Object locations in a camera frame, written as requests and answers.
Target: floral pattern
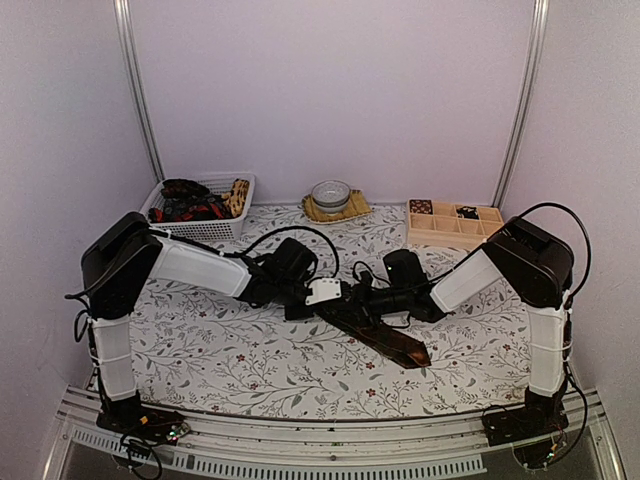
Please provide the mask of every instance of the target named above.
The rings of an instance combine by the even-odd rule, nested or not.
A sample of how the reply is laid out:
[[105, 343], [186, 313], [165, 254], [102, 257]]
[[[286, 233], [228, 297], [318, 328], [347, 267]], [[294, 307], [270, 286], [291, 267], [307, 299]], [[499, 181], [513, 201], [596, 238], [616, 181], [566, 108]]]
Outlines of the floral pattern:
[[[317, 227], [335, 241], [340, 277], [356, 260], [384, 275], [382, 257], [402, 248], [405, 210]], [[235, 251], [285, 225], [309, 225], [299, 207], [252, 207]], [[309, 232], [287, 232], [313, 249], [318, 272], [334, 268], [329, 247]], [[284, 235], [256, 253], [272, 251]], [[466, 252], [415, 248], [437, 275]], [[386, 319], [403, 324], [404, 316]], [[285, 322], [281, 307], [254, 309], [211, 291], [150, 280], [131, 322], [133, 365], [151, 403], [279, 418], [396, 418], [456, 413], [518, 402], [527, 384], [529, 326], [523, 304], [497, 282], [436, 324], [405, 333], [425, 342], [432, 366], [405, 370], [321, 320]]]

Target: white basket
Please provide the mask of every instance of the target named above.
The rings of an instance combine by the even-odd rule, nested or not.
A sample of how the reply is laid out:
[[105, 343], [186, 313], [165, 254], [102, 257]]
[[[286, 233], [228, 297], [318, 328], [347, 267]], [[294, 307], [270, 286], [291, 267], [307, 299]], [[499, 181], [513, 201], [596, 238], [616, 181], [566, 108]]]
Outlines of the white basket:
[[[247, 211], [251, 206], [251, 199], [253, 198], [253, 189], [256, 184], [256, 177], [250, 173], [223, 173], [223, 174], [210, 174], [196, 177], [188, 177], [189, 180], [194, 180], [200, 185], [207, 187], [211, 193], [222, 194], [229, 192], [233, 186], [233, 182], [236, 179], [247, 180], [249, 182], [249, 192], [247, 193], [247, 200], [244, 204], [242, 214], [238, 218], [231, 220], [207, 220], [203, 222], [166, 222], [166, 223], [152, 223], [154, 228], [162, 230], [171, 230], [171, 233], [187, 237], [198, 242], [207, 242], [211, 240], [237, 240], [242, 234], [242, 225], [244, 219], [247, 216]], [[156, 185], [153, 189], [147, 201], [142, 206], [141, 213], [145, 218], [149, 218], [149, 209], [159, 208], [162, 210], [164, 206], [164, 197], [160, 193], [162, 190], [162, 183]]]

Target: wall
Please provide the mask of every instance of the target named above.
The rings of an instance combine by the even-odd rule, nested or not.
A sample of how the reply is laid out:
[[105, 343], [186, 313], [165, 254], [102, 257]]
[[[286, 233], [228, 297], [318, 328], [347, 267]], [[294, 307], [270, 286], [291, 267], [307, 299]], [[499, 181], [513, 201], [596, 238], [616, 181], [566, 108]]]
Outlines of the wall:
[[[541, 201], [573, 207], [593, 242], [574, 306], [578, 373], [604, 402], [628, 478], [640, 478], [640, 3], [551, 2], [542, 66], [513, 183], [512, 215]], [[581, 239], [562, 212], [537, 217]]]
[[105, 1], [3, 0], [0, 22], [0, 477], [37, 478], [67, 383], [80, 256], [152, 180]]
[[533, 5], [132, 1], [166, 173], [251, 171], [259, 202], [339, 177], [377, 201], [490, 203]]

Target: wooden box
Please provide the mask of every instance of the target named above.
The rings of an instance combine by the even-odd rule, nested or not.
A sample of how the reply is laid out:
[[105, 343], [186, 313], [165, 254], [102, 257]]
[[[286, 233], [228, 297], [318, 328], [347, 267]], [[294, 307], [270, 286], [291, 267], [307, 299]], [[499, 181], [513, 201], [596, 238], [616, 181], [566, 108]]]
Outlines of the wooden box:
[[497, 208], [429, 200], [407, 202], [407, 243], [410, 244], [473, 250], [502, 225], [504, 221]]

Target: red and black cloth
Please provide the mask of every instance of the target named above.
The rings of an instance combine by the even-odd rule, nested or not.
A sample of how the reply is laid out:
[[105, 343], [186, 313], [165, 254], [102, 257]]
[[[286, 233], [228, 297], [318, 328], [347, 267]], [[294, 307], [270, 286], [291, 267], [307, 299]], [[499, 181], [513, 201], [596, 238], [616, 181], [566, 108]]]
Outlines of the red and black cloth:
[[152, 223], [225, 220], [233, 216], [220, 195], [192, 180], [165, 180], [161, 191], [162, 209], [149, 209]]

